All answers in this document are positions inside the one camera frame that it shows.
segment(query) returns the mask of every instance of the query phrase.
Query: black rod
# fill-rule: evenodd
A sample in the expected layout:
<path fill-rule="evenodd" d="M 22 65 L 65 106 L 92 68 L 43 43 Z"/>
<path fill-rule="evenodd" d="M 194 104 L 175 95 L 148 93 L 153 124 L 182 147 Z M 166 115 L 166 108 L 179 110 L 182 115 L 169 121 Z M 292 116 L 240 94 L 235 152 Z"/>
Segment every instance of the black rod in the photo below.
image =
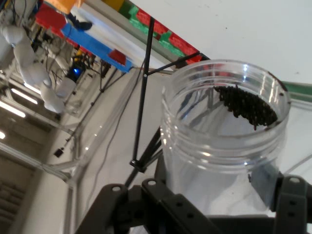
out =
<path fill-rule="evenodd" d="M 155 132 L 152 140 L 150 141 L 150 143 L 147 145 L 144 153 L 142 154 L 141 158 L 140 158 L 140 162 L 141 163 L 144 163 L 146 161 L 146 159 L 149 157 L 149 156 L 152 156 L 154 151 L 153 149 L 155 148 L 157 142 L 159 142 L 159 139 L 160 139 L 160 127 L 158 127 L 157 131 Z"/>
<path fill-rule="evenodd" d="M 165 65 L 165 66 L 162 66 L 162 67 L 160 67 L 160 68 L 158 68 L 158 69 L 152 70 L 152 71 L 150 71 L 147 75 L 150 76 L 151 74 L 154 74 L 154 73 L 156 73 L 156 72 L 160 72 L 160 71 L 162 71 L 162 70 L 164 70 L 164 69 L 166 69 L 166 68 L 168 68 L 168 67 L 177 65 L 178 63 L 184 62 L 184 61 L 186 61 L 186 60 L 188 60 L 188 59 L 191 59 L 191 58 L 193 58 L 193 57 L 195 57 L 195 56 L 197 56 L 197 55 L 200 55 L 200 52 L 199 52 L 199 51 L 197 51 L 197 52 L 194 53 L 194 54 L 191 54 L 191 55 L 188 55 L 188 56 L 179 58 L 177 61 L 174 61 L 174 62 L 172 62 L 172 63 L 169 63 L 169 64 L 167 64 L 167 65 Z"/>
<path fill-rule="evenodd" d="M 68 139 L 66 139 L 66 143 L 64 145 L 64 147 L 66 147 L 66 145 L 68 144 L 68 142 L 72 139 L 72 137 L 76 134 L 77 130 L 79 129 L 79 127 L 82 125 L 82 123 L 84 122 L 84 120 L 87 118 L 88 114 L 90 113 L 90 111 L 92 110 L 94 104 L 97 102 L 97 100 L 99 99 L 99 97 L 101 96 L 101 94 L 105 91 L 107 85 L 109 84 L 109 82 L 111 81 L 111 79 L 115 76 L 116 72 L 117 72 L 117 68 L 115 68 L 115 70 L 113 71 L 113 73 L 111 74 L 111 76 L 108 78 L 107 82 L 104 84 L 104 87 L 100 90 L 99 94 L 97 95 L 96 99 L 91 102 L 91 106 L 89 107 L 89 109 L 87 110 L 87 112 L 84 114 L 82 120 L 79 122 L 79 124 L 77 125 L 77 127 L 75 128 L 75 130 L 71 133 L 70 137 Z"/>
<path fill-rule="evenodd" d="M 135 177 L 138 174 L 138 169 L 137 168 L 133 168 L 131 174 L 129 175 L 129 177 L 126 180 L 125 186 L 127 188 L 129 188 L 129 186 L 132 184 L 132 182 L 134 181 Z"/>
<path fill-rule="evenodd" d="M 149 65 L 150 65 L 151 49 L 152 49 L 152 42 L 153 42 L 154 21 L 155 21 L 154 18 L 151 17 L 150 27 L 149 27 L 148 36 L 147 36 L 142 88 L 141 88 L 140 104 L 139 104 L 137 124 L 136 124 L 136 138 L 135 138 L 135 145 L 134 145 L 133 155 L 132 155 L 132 159 L 134 161 L 137 159 L 137 150 L 138 150 L 138 144 L 140 140 L 145 91 L 146 91 L 146 85 L 147 85 L 147 76 L 148 76 L 148 70 L 149 70 Z"/>

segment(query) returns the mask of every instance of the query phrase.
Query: black metal frame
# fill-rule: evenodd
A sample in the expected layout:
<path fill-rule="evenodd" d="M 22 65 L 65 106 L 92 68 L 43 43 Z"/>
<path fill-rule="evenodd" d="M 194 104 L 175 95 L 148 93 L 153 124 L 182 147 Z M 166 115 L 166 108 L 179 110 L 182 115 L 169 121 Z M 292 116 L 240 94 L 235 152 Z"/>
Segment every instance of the black metal frame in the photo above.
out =
<path fill-rule="evenodd" d="M 150 234 L 306 234 L 312 223 L 312 186 L 298 176 L 280 174 L 271 206 L 275 217 L 206 217 L 183 195 L 172 193 L 164 175 L 160 157 L 155 178 L 141 186 L 103 187 L 76 234 L 126 234 L 142 225 Z"/>
<path fill-rule="evenodd" d="M 138 145 L 140 140 L 140 132 L 141 132 L 141 124 L 142 124 L 142 116 L 143 116 L 143 108 L 144 108 L 144 100 L 145 100 L 145 91 L 147 86 L 147 78 L 148 76 L 160 72 L 168 67 L 180 64 L 181 62 L 184 62 L 188 59 L 191 59 L 198 55 L 203 55 L 200 52 L 196 52 L 192 55 L 185 56 L 183 58 L 179 58 L 177 61 L 169 63 L 165 66 L 162 66 L 158 69 L 155 69 L 153 71 L 149 72 L 149 64 L 150 64 L 150 57 L 151 57 L 151 50 L 152 50 L 152 42 L 153 42 L 153 31 L 154 31 L 154 18 L 151 18 L 150 25 L 149 25 L 149 31 L 147 36 L 147 45 L 146 45 L 146 53 L 145 53 L 145 60 L 144 60 L 144 70 L 143 70 L 143 79 L 142 79 L 142 87 L 141 87 L 141 96 L 139 101 L 139 109 L 138 109 L 138 117 L 137 117 L 137 124 L 136 124 L 136 136 L 135 136 L 135 143 L 134 143 L 134 149 L 133 149 L 133 155 L 132 160 L 130 162 L 130 165 L 134 167 L 134 170 L 128 177 L 126 181 L 126 187 L 129 187 L 138 172 L 145 172 L 146 170 L 146 164 L 149 164 L 150 160 L 153 158 L 154 153 L 158 150 L 158 148 L 161 146 L 160 142 L 160 128 L 156 131 L 155 135 L 153 136 L 151 142 L 147 146 L 146 150 L 144 151 L 141 158 L 137 159 L 137 151 L 138 151 Z"/>

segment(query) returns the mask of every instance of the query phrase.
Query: dark granular material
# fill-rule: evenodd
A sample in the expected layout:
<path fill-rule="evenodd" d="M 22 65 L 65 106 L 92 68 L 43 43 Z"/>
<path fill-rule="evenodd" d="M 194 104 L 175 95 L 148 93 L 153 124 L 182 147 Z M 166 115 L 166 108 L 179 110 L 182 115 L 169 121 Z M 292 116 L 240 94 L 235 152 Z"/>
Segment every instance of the dark granular material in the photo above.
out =
<path fill-rule="evenodd" d="M 257 126 L 268 126 L 277 121 L 275 111 L 258 95 L 251 94 L 236 87 L 214 87 L 214 90 L 220 93 L 219 99 L 223 101 L 228 111 L 238 118 L 246 118 L 254 130 Z"/>

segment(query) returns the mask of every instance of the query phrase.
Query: fluorescent light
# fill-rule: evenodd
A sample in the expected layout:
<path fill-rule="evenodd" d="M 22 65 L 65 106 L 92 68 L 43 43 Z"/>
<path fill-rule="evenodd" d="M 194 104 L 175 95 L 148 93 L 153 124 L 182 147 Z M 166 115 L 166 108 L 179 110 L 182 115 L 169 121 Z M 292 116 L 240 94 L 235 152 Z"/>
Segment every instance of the fluorescent light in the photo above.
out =
<path fill-rule="evenodd" d="M 22 118 L 24 118 L 24 117 L 26 116 L 24 112 L 19 111 L 18 109 L 15 109 L 14 107 L 9 106 L 8 104 L 6 104 L 6 103 L 4 103 L 4 102 L 2 102 L 2 101 L 0 101 L 0 107 L 2 107 L 2 108 L 4 108 L 4 109 L 6 109 L 6 110 L 8 110 L 8 111 L 10 111 L 10 112 L 12 112 L 12 113 L 14 113 L 15 115 L 20 116 L 20 117 L 22 117 Z"/>
<path fill-rule="evenodd" d="M 0 139 L 4 139 L 5 138 L 5 134 L 3 132 L 0 132 Z"/>
<path fill-rule="evenodd" d="M 33 86 L 29 85 L 29 84 L 26 84 L 24 83 L 25 87 L 31 89 L 32 91 L 36 92 L 37 94 L 41 94 L 40 90 L 39 89 L 36 89 L 34 88 Z"/>
<path fill-rule="evenodd" d="M 15 93 L 15 94 L 21 96 L 22 98 L 25 98 L 25 99 L 31 101 L 31 102 L 34 103 L 34 104 L 38 104 L 38 102 L 37 102 L 36 100 L 34 100 L 33 98 L 27 96 L 26 94 L 23 94 L 22 92 L 20 92 L 20 91 L 18 91 L 18 90 L 16 90 L 16 89 L 11 89 L 11 90 L 12 90 L 13 93 Z"/>

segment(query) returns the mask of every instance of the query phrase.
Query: cable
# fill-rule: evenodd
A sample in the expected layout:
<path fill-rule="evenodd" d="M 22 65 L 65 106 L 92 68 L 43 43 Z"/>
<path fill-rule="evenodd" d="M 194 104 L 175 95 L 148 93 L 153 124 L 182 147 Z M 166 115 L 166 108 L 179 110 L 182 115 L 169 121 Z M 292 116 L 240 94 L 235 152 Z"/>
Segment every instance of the cable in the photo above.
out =
<path fill-rule="evenodd" d="M 68 35 L 64 37 L 64 42 L 66 42 L 66 40 L 67 40 L 67 38 L 70 36 L 71 32 L 72 32 L 72 26 L 71 26 L 70 29 L 69 29 Z M 50 72 L 50 70 L 52 69 L 53 64 L 55 63 L 56 57 L 60 55 L 61 51 L 62 51 L 62 47 L 60 47 L 60 48 L 59 48 L 59 51 L 55 54 L 55 57 L 54 57 L 53 61 L 51 62 L 50 67 L 49 67 L 49 69 L 47 70 L 47 72 Z"/>
<path fill-rule="evenodd" d="M 12 13 L 13 13 L 13 24 L 16 25 L 16 11 L 15 11 L 15 0 L 11 0 L 12 4 Z"/>
<path fill-rule="evenodd" d="M 24 18 L 25 16 L 25 13 L 26 13 L 26 7 L 27 7 L 27 3 L 26 3 L 26 0 L 25 0 L 25 8 L 24 8 L 24 12 L 23 12 L 23 15 L 21 17 L 21 20 Z"/>
<path fill-rule="evenodd" d="M 107 144 L 106 151 L 105 151 L 105 155 L 104 155 L 104 159 L 103 159 L 103 161 L 102 161 L 102 163 L 101 163 L 101 165 L 100 165 L 100 167 L 99 167 L 99 169 L 98 169 L 98 171 L 97 171 L 97 173 L 96 173 L 96 178 L 95 178 L 95 181 L 94 181 L 94 183 L 93 183 L 93 186 L 92 186 L 92 189 L 91 189 L 91 191 L 90 191 L 90 194 L 89 194 L 89 196 L 88 196 L 88 199 L 87 199 L 87 203 L 86 203 L 86 207 L 85 207 L 83 216 L 86 214 L 86 212 L 87 212 L 87 210 L 88 210 L 88 208 L 89 208 L 90 200 L 91 200 L 91 198 L 92 198 L 92 196 L 93 196 L 93 193 L 94 193 L 94 191 L 95 191 L 96 184 L 98 183 L 98 175 L 99 175 L 99 173 L 101 172 L 101 170 L 103 169 L 103 166 L 104 166 L 104 164 L 105 164 L 105 161 L 106 161 L 106 158 L 107 158 L 107 154 L 108 154 L 108 150 L 109 150 L 109 148 L 110 148 L 110 146 L 111 146 L 111 144 L 112 144 L 112 142 L 113 142 L 113 139 L 114 139 L 114 137 L 115 137 L 115 135 L 116 135 L 118 126 L 119 126 L 119 124 L 120 124 L 121 117 L 122 117 L 124 111 L 126 110 L 126 107 L 127 107 L 127 105 L 128 105 L 128 102 L 129 102 L 129 100 L 130 100 L 130 98 L 131 98 L 131 96 L 132 96 L 132 93 L 134 92 L 134 90 L 135 90 L 135 88 L 136 88 L 136 86 L 137 86 L 138 79 L 139 79 L 139 77 L 140 77 L 140 75 L 141 75 L 141 71 L 142 71 L 142 68 L 143 68 L 143 64 L 144 64 L 144 61 L 143 61 L 143 63 L 142 63 L 140 72 L 139 72 L 139 74 L 138 74 L 138 76 L 137 76 L 137 78 L 136 78 L 136 83 L 135 83 L 133 89 L 131 90 L 131 93 L 130 93 L 130 95 L 129 95 L 129 97 L 128 97 L 126 103 L 125 103 L 124 108 L 123 108 L 122 111 L 121 111 L 121 114 L 120 114 L 119 119 L 118 119 L 118 121 L 117 121 L 117 125 L 116 125 L 115 130 L 114 130 L 114 133 L 113 133 L 113 135 L 112 135 L 110 141 L 109 141 L 108 144 Z"/>

